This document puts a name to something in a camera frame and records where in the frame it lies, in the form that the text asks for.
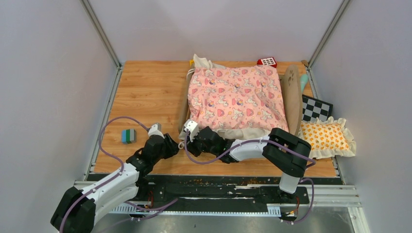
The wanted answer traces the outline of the pink unicorn drawstring bag blanket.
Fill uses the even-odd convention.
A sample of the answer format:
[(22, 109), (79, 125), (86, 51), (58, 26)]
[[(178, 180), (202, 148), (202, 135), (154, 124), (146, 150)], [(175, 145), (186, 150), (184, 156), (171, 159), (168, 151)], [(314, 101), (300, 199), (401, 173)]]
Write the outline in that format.
[(188, 72), (186, 120), (228, 139), (253, 139), (273, 128), (291, 132), (281, 79), (273, 66), (226, 67), (196, 54)]

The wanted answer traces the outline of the wooden striped pet bed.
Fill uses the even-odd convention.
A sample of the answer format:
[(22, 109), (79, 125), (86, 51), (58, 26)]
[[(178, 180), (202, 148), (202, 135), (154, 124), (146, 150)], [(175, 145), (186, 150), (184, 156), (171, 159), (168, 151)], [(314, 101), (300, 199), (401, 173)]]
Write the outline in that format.
[[(183, 92), (183, 101), (180, 107), (177, 130), (182, 132), (187, 119), (189, 119), (189, 101), (187, 94), (189, 91), (189, 82), (194, 73), (194, 66), (191, 66), (187, 73), (185, 88)], [(302, 88), (300, 84), (299, 65), (290, 64), (284, 72), (279, 74), (279, 80), (284, 100), (285, 116), (291, 134), (298, 135), (303, 113)]]

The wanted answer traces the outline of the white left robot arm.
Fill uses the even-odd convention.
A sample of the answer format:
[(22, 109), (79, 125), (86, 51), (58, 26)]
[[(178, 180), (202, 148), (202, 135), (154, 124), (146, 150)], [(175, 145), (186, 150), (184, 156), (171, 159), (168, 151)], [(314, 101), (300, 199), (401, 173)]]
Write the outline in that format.
[(90, 233), (96, 223), (121, 203), (149, 194), (146, 176), (161, 159), (179, 152), (169, 134), (151, 135), (116, 171), (82, 189), (69, 188), (62, 196), (50, 223), (61, 233)]

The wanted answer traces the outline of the orange duck print pillow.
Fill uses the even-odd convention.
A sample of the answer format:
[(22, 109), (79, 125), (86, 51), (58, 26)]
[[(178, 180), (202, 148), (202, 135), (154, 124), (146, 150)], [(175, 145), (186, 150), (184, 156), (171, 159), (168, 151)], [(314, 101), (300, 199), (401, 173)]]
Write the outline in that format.
[(345, 118), (335, 120), (333, 117), (326, 121), (317, 118), (314, 122), (301, 122), (298, 137), (310, 144), (309, 157), (317, 160), (335, 156), (354, 157), (356, 142), (345, 124)]

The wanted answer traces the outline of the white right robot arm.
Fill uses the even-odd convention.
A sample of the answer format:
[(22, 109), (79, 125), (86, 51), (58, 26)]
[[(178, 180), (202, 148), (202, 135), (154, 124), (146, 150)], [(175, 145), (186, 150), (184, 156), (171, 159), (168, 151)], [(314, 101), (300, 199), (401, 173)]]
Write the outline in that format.
[(280, 128), (273, 128), (266, 136), (248, 140), (225, 139), (209, 127), (199, 130), (193, 123), (183, 131), (185, 153), (197, 164), (199, 161), (195, 157), (201, 153), (215, 155), (209, 163), (222, 161), (229, 164), (265, 158), (282, 171), (277, 195), (286, 203), (296, 198), (297, 186), (307, 168), (316, 164), (309, 155), (311, 145)]

